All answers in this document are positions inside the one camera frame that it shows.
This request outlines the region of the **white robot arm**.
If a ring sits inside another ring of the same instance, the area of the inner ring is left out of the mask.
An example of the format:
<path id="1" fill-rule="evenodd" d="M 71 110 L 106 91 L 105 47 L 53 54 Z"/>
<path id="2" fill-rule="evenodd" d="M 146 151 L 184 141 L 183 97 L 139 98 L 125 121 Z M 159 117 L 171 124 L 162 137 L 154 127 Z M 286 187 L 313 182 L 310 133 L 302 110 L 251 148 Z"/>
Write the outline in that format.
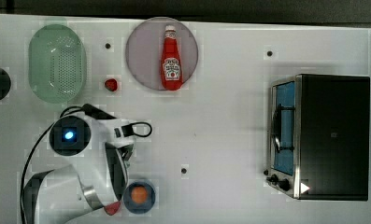
<path id="1" fill-rule="evenodd" d="M 21 224 L 65 224 L 120 201 L 133 125 L 90 104 L 66 108 L 39 140 L 67 165 L 21 181 Z"/>

